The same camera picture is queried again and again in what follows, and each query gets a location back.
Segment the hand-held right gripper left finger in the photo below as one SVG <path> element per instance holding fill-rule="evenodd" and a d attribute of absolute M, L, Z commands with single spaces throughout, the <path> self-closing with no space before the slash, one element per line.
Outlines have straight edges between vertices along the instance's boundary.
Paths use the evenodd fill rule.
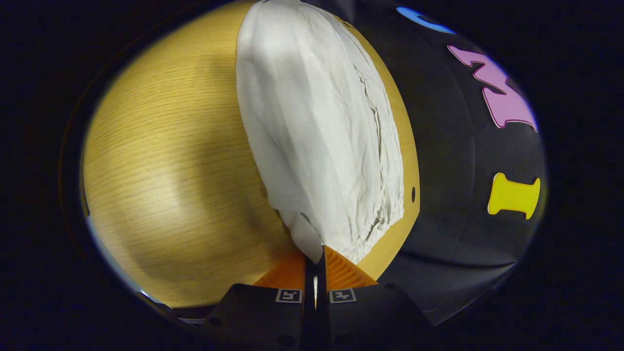
<path fill-rule="evenodd" d="M 296 251 L 254 284 L 233 284 L 198 335 L 217 351 L 300 351 L 315 314 L 313 269 Z"/>

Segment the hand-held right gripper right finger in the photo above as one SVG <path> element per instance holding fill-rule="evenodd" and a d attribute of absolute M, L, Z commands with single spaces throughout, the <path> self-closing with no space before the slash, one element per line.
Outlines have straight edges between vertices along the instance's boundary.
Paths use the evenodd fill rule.
<path fill-rule="evenodd" d="M 316 314 L 327 351 L 411 351 L 434 325 L 397 284 L 379 284 L 338 251 L 323 247 Z"/>

